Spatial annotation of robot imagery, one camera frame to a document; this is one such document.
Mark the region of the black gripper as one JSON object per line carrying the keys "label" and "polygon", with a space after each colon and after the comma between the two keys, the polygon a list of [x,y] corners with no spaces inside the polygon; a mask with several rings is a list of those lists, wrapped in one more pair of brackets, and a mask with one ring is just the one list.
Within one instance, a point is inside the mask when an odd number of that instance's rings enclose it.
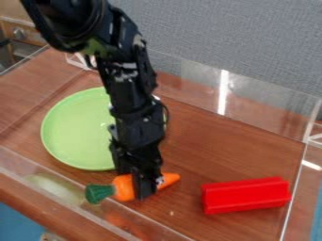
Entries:
{"label": "black gripper", "polygon": [[132,174],[135,198],[144,200],[163,184],[161,153],[159,144],[164,137],[164,105],[153,101],[132,113],[111,109],[116,123],[108,126],[109,151],[117,174]]}

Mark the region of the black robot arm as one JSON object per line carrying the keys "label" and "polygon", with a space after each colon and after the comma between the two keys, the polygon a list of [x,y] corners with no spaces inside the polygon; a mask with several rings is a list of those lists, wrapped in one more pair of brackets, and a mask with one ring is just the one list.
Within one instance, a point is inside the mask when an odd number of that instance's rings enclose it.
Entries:
{"label": "black robot arm", "polygon": [[156,73],[137,25],[108,0],[20,0],[35,28],[60,52],[80,53],[109,96],[109,151],[117,173],[132,178],[135,198],[163,183],[159,149],[168,109],[153,95]]}

